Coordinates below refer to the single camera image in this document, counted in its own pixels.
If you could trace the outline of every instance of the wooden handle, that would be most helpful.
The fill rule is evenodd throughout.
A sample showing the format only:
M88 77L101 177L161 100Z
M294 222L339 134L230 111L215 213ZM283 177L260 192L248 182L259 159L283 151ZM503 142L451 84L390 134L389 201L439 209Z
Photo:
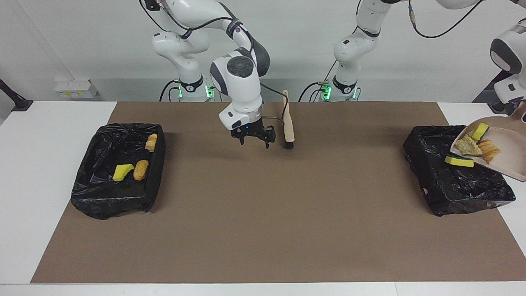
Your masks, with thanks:
M283 91L284 94L289 96L288 91ZM283 97L283 105L287 104L287 98ZM283 114L284 130L285 130L285 141L288 143L294 142L294 126L292 124L292 117L290 117L290 100L285 108L285 113Z

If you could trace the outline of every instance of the white wall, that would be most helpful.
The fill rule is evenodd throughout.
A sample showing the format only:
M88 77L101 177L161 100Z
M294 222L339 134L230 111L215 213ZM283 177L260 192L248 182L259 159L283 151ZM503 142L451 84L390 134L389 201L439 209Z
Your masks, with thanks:
M306 84L325 77L334 43L355 27L358 0L223 2L269 51L267 82L297 97ZM12 10L18 4L24 11ZM433 0L413 8L419 29L427 34L442 32L466 12L448 11ZM427 40L412 30L407 2L394 5L379 47L362 59L361 99L472 101L499 72L489 58L491 41L524 12L510 1L488 0L450 34ZM151 36L158 28L135 0L1 0L0 28L0 77L35 100L57 99L54 81L68 76L57 57L76 78L90 78L109 101L156 100L165 82L177 77L173 66L153 52ZM197 55L204 73L211 61L235 48L223 32L209 30L209 35L210 50ZM6 100L0 96L0 102Z

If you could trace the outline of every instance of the yellow sponge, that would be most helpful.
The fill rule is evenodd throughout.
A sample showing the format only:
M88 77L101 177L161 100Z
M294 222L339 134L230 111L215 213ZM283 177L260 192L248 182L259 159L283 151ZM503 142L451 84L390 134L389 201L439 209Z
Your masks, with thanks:
M445 162L456 166L475 167L473 159L467 159L457 155L448 155Z
M115 168L115 173L113 173L113 181L120 182L124 180L124 177L135 167L132 164L120 164Z
M473 133L473 135L471 137L475 141L480 142L480 141L482 141L482 138L484 137L486 132L488 132L489 129L490 129L490 127L487 124L481 123L481 124L479 124L479 127L475 130L475 132Z

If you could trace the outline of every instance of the black stand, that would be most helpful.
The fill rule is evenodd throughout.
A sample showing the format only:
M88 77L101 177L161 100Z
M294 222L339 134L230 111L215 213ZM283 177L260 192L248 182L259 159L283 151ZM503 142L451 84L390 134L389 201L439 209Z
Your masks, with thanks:
M0 90L2 90L8 97L15 102L15 107L11 111L26 111L29 109L33 100L26 100L21 95L13 91L3 80L0 79Z

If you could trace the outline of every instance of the brown table mat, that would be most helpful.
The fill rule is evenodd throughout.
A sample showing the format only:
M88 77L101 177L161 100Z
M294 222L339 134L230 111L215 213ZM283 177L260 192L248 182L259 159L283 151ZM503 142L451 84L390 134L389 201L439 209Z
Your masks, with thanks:
M268 150L240 146L225 106L118 103L110 123L166 133L157 202L108 221L70 204L32 283L526 280L499 211L439 218L425 204L402 144L448 124L436 103L293 104L292 151L281 132Z

